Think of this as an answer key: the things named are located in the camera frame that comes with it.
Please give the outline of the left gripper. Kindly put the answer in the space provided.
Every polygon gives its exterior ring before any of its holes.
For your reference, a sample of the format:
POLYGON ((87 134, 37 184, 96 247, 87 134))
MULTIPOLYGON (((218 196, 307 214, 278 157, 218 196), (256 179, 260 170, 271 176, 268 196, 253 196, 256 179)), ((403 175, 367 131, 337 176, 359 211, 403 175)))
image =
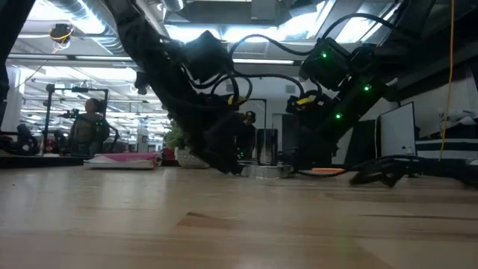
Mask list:
POLYGON ((188 135, 203 135, 201 159, 222 173, 240 174, 235 137, 242 129, 243 96, 199 93, 175 99, 175 121, 188 135))

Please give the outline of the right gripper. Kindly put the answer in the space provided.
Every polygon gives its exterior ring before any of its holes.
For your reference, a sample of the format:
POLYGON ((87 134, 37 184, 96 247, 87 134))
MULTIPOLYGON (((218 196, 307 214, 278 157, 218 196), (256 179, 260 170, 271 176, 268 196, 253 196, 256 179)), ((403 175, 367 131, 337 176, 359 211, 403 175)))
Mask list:
POLYGON ((293 114, 301 129, 293 157, 295 170, 310 170, 332 163, 335 145, 371 108, 373 97, 360 93, 350 100, 330 98, 317 91, 290 96, 287 112, 293 114))

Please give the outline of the person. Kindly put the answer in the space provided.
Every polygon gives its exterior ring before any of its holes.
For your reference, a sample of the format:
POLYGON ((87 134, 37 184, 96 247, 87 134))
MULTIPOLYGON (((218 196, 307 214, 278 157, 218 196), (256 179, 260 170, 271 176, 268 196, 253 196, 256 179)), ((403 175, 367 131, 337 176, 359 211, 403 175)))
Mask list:
POLYGON ((241 159, 250 159, 252 157, 252 151, 255 146, 255 121, 255 112, 247 111, 244 114, 243 126, 236 139, 236 144, 241 159))
POLYGON ((94 156, 102 153, 110 128, 107 120, 99 114, 101 104, 98 99, 88 99, 85 112, 75 118, 69 134, 72 155, 94 156))

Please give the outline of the green artificial potted plant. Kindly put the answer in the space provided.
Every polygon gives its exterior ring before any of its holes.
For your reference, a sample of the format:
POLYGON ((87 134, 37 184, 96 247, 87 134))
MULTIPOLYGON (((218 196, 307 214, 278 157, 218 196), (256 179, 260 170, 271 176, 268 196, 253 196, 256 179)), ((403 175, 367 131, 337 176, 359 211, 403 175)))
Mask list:
POLYGON ((179 166, 186 169, 207 169, 209 165, 195 156, 186 144, 186 135, 179 125, 172 121, 171 128, 166 133, 166 146, 172 149, 179 166))

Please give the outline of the pink white package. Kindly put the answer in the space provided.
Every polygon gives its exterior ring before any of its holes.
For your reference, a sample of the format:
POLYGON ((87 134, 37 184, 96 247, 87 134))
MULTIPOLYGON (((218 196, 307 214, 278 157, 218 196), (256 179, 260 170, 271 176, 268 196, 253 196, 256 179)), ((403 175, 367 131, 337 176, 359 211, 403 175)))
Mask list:
POLYGON ((155 153, 134 153, 134 152, 124 152, 124 153, 105 153, 97 154, 95 158, 105 157, 107 159, 118 161, 118 162, 130 162, 130 161, 156 161, 157 155, 155 153))

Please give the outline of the black robot rig with arms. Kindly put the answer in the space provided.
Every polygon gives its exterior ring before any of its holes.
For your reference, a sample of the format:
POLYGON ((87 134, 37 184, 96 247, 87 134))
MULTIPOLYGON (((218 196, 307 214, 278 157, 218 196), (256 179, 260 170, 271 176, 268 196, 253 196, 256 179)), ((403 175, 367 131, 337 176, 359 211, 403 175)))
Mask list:
POLYGON ((72 109, 71 111, 66 111, 61 114, 60 117, 64 119, 74 120, 73 126, 76 127, 79 121, 88 122, 93 131, 93 141, 100 143, 101 145, 106 141, 110 136, 110 131, 114 130, 115 136, 114 140, 108 148, 108 153, 112 153, 114 147, 117 144, 117 140, 120 138, 119 132, 113 126, 111 126, 105 116, 108 105, 108 94, 109 90, 107 89, 90 89, 85 87, 72 87, 72 88, 56 88, 53 84, 48 84, 46 87, 47 92, 49 93, 48 99, 46 100, 46 118, 45 118, 45 128, 43 130, 43 144, 39 145, 37 140, 32 136, 30 131, 24 126, 17 126, 17 132, 0 132, 0 149, 12 154, 12 155, 23 155, 23 156, 33 156, 37 153, 40 153, 41 150, 44 150, 46 146, 47 136, 49 133, 49 121, 50 114, 53 112, 51 109, 52 106, 52 94, 56 90, 71 90, 73 93, 83 93, 88 91, 100 91, 105 94, 105 99, 99 101, 94 99, 95 104, 98 106, 96 109, 97 112, 102 113, 102 116, 97 120, 89 120, 86 118, 85 114, 81 114, 78 109, 72 109))

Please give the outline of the yellow black ceiling reel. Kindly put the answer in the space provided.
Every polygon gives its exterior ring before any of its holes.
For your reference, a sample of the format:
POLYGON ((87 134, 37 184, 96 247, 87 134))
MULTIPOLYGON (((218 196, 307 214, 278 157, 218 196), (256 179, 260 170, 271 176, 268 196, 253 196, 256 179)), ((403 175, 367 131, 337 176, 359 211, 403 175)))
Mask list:
POLYGON ((58 23, 49 30, 49 37, 53 42, 53 54, 67 49, 75 29, 68 24, 58 23))

